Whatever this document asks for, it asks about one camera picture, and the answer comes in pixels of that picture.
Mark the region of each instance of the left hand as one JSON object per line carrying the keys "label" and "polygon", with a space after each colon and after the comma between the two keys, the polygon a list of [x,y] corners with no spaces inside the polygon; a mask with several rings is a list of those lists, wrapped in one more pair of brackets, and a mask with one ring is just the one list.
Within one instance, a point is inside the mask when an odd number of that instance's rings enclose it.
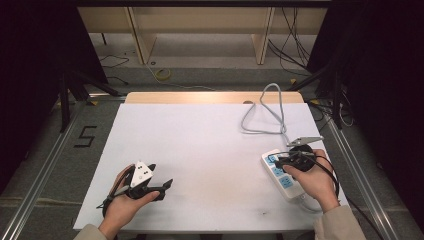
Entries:
{"label": "left hand", "polygon": [[[126,167],[118,174],[113,186],[115,186],[115,184],[119,181],[120,177],[131,166],[132,165]],[[123,186],[124,181],[121,181],[117,189],[120,189]],[[131,199],[125,194],[115,197],[107,209],[103,222],[99,226],[100,232],[102,232],[107,239],[114,239],[115,236],[118,234],[119,230],[132,220],[137,211],[144,205],[153,201],[157,196],[159,196],[159,194],[160,193],[158,191],[151,192],[137,200]]]}

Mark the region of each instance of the aluminum rail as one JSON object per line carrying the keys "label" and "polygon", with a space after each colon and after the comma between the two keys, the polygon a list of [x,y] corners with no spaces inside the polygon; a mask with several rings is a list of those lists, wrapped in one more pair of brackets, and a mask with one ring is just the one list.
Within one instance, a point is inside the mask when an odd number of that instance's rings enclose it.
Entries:
{"label": "aluminum rail", "polygon": [[77,104],[75,105],[75,111],[71,115],[71,120],[68,124],[68,127],[63,133],[59,134],[59,137],[57,138],[52,150],[47,156],[46,161],[43,164],[43,167],[41,168],[40,172],[38,173],[34,183],[31,185],[31,188],[29,189],[25,198],[22,200],[18,210],[15,212],[14,216],[9,221],[6,230],[2,235],[2,240],[17,239],[19,237],[19,234],[24,228],[25,223],[34,208],[38,197],[43,191],[44,186],[46,185],[47,180],[49,179],[50,173],[56,165],[56,162],[59,159],[60,154],[62,153],[63,147],[74,128],[74,124],[78,116],[84,109],[85,104],[86,102],[77,102]]}
{"label": "aluminum rail", "polygon": [[386,240],[400,239],[395,229],[393,228],[393,224],[386,211],[384,210],[383,205],[378,200],[377,195],[375,194],[370,182],[365,176],[364,171],[362,171],[361,165],[356,159],[355,154],[349,145],[349,142],[343,134],[343,131],[337,128],[333,120],[329,119],[329,116],[326,116],[326,120],[329,121],[330,130],[340,147],[343,157],[345,158],[350,172],[352,173],[358,188],[364,197],[365,203],[367,204],[374,218],[380,234]]}

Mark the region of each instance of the white table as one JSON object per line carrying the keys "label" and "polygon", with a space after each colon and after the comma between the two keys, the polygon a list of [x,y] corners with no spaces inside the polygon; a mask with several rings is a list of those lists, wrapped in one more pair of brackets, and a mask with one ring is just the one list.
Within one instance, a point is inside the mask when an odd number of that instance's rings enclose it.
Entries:
{"label": "white table", "polygon": [[[278,105],[270,104],[274,110]],[[312,229],[321,213],[289,203],[260,163],[262,153],[284,149],[279,135],[243,134],[247,104],[122,104],[74,228],[100,224],[96,209],[114,177],[139,160],[155,163],[149,186],[173,178],[163,201],[148,204],[123,228],[140,233],[269,233]],[[285,104],[290,139],[319,136],[306,104]],[[257,106],[251,128],[278,130]],[[325,149],[323,143],[310,144]],[[347,204],[343,190],[341,204]]]}

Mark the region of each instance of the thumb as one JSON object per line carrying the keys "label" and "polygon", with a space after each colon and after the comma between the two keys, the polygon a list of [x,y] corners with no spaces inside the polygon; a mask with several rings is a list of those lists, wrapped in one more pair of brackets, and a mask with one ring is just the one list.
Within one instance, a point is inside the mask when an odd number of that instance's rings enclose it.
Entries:
{"label": "thumb", "polygon": [[144,197],[137,199],[137,205],[139,208],[143,207],[144,205],[148,204],[149,202],[155,200],[159,196],[159,191],[154,191],[146,194]]}
{"label": "thumb", "polygon": [[299,179],[299,175],[302,174],[302,171],[298,170],[297,168],[289,165],[283,166],[284,171],[286,171],[288,174],[292,175],[294,178]]}

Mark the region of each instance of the hand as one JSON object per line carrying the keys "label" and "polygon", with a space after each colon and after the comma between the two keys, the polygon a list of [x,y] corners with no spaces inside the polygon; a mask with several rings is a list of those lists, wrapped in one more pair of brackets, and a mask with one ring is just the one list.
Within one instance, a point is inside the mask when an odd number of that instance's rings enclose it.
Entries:
{"label": "hand", "polygon": [[[325,152],[321,149],[314,149],[313,152],[317,156],[317,162],[332,172],[330,163],[324,158],[318,157],[326,157]],[[284,165],[283,168],[288,174],[296,178],[307,194],[319,202],[324,213],[340,206],[334,192],[333,180],[319,166],[314,165],[307,172],[302,172],[288,165]]]}
{"label": "hand", "polygon": [[[131,165],[126,167],[118,174],[113,186],[115,186],[120,177],[130,167]],[[124,181],[120,183],[118,189],[122,188],[123,186]],[[136,212],[144,205],[153,201],[158,195],[159,192],[155,191],[148,193],[146,196],[137,200],[131,199],[125,194],[115,197],[107,209],[103,222],[99,226],[100,232],[102,232],[107,239],[114,239],[119,230],[131,221]]]}

